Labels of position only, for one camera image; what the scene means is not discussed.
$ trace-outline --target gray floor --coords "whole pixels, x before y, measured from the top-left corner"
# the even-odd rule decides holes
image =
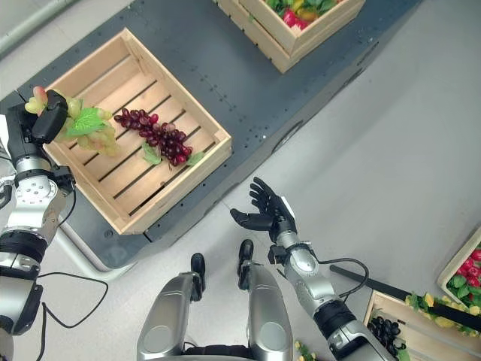
[[[102,3],[99,13],[107,18],[127,2],[83,0],[53,21],[42,30],[59,39],[51,53],[35,48],[39,61],[32,63],[25,43],[0,62],[0,97],[76,41],[68,37],[70,26],[82,28],[81,37],[101,23],[86,17],[94,3]],[[373,278],[418,293],[441,292],[437,276],[481,215],[480,16],[477,0],[425,0],[374,64],[256,170],[286,195],[300,236],[313,242],[319,258],[358,257]],[[265,261],[269,245],[266,235],[240,229],[228,215],[233,206],[251,209],[248,183],[173,247],[114,281],[91,320],[69,331],[49,322],[45,359],[135,359],[157,292],[188,268],[197,251],[207,260],[207,292],[191,307],[189,335],[200,344],[244,343],[247,295],[236,288],[235,254],[250,237],[257,259]],[[42,266],[44,272],[78,272],[55,243]],[[352,286],[332,280],[337,290]],[[295,337],[332,359],[291,287],[279,282]],[[81,281],[42,284],[44,301],[68,322],[80,319],[101,294]],[[362,290],[348,301],[359,317],[368,296]],[[17,359],[35,358],[40,321],[16,339]]]

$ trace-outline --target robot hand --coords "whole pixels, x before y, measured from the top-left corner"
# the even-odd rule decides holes
[[[299,303],[319,327],[336,359],[393,360],[334,292],[329,279],[322,275],[313,249],[298,238],[294,215],[284,197],[278,196],[257,177],[250,187],[252,204],[260,213],[245,214],[234,208],[231,215],[244,228],[269,231],[274,242],[268,254],[270,263],[276,264],[278,271],[295,288]]]
[[[12,196],[17,200],[0,232],[3,335],[21,335],[32,326],[43,290],[36,284],[40,263],[56,233],[65,197],[74,189],[70,169],[52,165],[42,148],[60,131],[68,109],[58,93],[49,90],[47,98],[39,117],[27,113],[24,104],[0,115],[0,140],[17,172],[0,180],[0,208]]]
[[[294,214],[284,197],[278,196],[262,179],[254,177],[250,184],[252,204],[259,209],[258,214],[246,214],[231,209],[234,220],[242,227],[253,231],[269,231],[275,243],[282,232],[297,233]]]

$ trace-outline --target wooden box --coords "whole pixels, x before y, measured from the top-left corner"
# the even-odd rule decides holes
[[[440,273],[437,278],[437,284],[447,293],[449,297],[454,299],[458,303],[463,303],[457,295],[453,294],[447,288],[447,284],[452,276],[458,271],[459,267],[464,261],[476,250],[481,244],[481,227],[473,234],[473,236],[466,242],[466,244],[457,252],[457,254],[449,261],[446,268]]]
[[[289,28],[264,0],[214,0],[281,73],[354,19],[365,0],[343,0],[306,29]]]
[[[462,335],[455,328],[444,329],[404,302],[373,291],[364,320],[368,324],[372,316],[381,316],[399,323],[411,361],[475,361],[481,357],[479,338]]]
[[[194,166],[151,165],[143,159],[144,139],[113,119],[117,156],[84,150],[75,142],[47,145],[55,162],[69,165],[78,188],[119,234],[142,233],[231,155],[231,136],[128,30],[98,48],[49,85],[121,114],[145,109],[159,122],[174,123],[188,135],[186,146],[205,157]]]

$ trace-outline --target yellow fruit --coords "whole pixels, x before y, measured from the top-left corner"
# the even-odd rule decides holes
[[[479,306],[471,306],[469,307],[469,313],[477,316],[481,312],[481,309],[479,309]]]
[[[448,320],[447,318],[444,318],[444,317],[437,317],[436,320],[434,320],[434,322],[440,326],[440,327],[453,327],[454,326],[454,322],[452,322],[451,320]]]
[[[426,293],[424,295],[424,300],[426,301],[426,303],[428,304],[429,307],[434,306],[434,297],[431,296],[429,293]]]

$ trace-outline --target wire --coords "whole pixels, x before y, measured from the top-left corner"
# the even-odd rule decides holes
[[[357,265],[360,265],[362,267],[362,269],[364,269],[364,277],[362,278],[362,281],[356,287],[354,287],[351,290],[348,290],[344,293],[341,293],[339,295],[339,297],[341,297],[341,298],[346,297],[344,299],[344,303],[346,303],[347,297],[349,297],[349,295],[352,295],[354,292],[359,291],[362,287],[364,287],[366,282],[368,282],[369,269],[363,262],[359,261],[358,259],[355,259],[355,258],[337,258],[337,259],[330,259],[328,261],[319,261],[316,257],[316,260],[320,265],[328,265],[330,263],[339,263],[339,262],[353,262]]]
[[[72,206],[70,208],[70,211],[68,211],[67,217],[65,217],[62,222],[59,223],[58,227],[60,227],[65,221],[71,216],[72,212],[74,211],[75,204],[77,203],[77,191],[75,189],[75,186],[72,184],[72,187],[74,188],[74,201],[72,202]]]
[[[105,286],[105,291],[100,300],[97,302],[95,307],[80,321],[73,325],[67,325],[66,323],[62,322],[53,312],[48,308],[48,306],[45,304],[45,302],[42,302],[42,334],[41,334],[41,346],[40,346],[40,352],[38,354],[37,361],[40,361],[42,356],[44,355],[45,351],[45,340],[47,336],[47,314],[49,314],[60,326],[66,328],[66,329],[73,329],[74,327],[79,326],[83,321],[85,321],[87,318],[90,317],[91,314],[95,312],[95,310],[100,306],[100,304],[104,301],[105,296],[107,295],[108,292],[108,284],[107,282],[101,281],[101,280],[96,280],[95,278],[88,278],[84,276],[77,276],[73,275],[71,273],[65,273],[65,272],[51,272],[51,273],[46,273],[45,275],[40,275],[38,278],[42,277],[47,277],[47,276],[52,276],[52,275],[61,275],[61,276],[68,276],[72,278],[79,278],[81,280],[85,281],[92,281],[92,282],[97,282],[98,284],[103,284]]]

